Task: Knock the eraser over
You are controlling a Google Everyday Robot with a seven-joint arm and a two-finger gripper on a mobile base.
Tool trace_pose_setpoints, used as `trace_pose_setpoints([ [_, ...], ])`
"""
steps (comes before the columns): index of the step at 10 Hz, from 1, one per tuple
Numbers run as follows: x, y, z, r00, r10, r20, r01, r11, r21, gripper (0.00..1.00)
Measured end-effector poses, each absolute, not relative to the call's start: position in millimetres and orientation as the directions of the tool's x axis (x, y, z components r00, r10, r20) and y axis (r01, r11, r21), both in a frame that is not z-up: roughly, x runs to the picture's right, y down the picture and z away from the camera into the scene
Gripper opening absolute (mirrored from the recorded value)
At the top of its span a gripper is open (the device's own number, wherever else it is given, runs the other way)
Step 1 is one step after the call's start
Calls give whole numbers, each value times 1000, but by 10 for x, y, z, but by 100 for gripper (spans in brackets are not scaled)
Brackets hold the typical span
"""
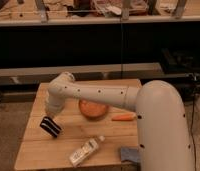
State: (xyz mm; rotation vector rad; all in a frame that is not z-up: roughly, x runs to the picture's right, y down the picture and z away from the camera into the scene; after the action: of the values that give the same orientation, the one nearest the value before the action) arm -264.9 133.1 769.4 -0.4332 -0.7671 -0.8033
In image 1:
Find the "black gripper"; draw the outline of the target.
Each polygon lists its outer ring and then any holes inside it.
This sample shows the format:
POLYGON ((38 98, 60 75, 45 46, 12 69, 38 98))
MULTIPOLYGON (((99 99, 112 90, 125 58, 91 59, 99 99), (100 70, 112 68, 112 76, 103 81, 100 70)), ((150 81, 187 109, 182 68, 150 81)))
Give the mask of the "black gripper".
POLYGON ((61 127, 57 125, 50 117, 45 116, 41 123, 40 127, 48 132, 52 137, 57 138, 61 132, 61 127))

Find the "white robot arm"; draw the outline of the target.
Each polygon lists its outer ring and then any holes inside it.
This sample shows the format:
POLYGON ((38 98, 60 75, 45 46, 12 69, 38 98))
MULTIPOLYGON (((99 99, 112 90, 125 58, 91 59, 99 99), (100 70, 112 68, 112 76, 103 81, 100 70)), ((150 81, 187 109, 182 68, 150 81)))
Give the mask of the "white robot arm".
POLYGON ((48 86, 45 112, 56 117, 67 98, 107 104, 137 114, 142 171, 195 171, 182 98, 171 84, 153 80, 142 87, 78 84, 63 72, 48 86))

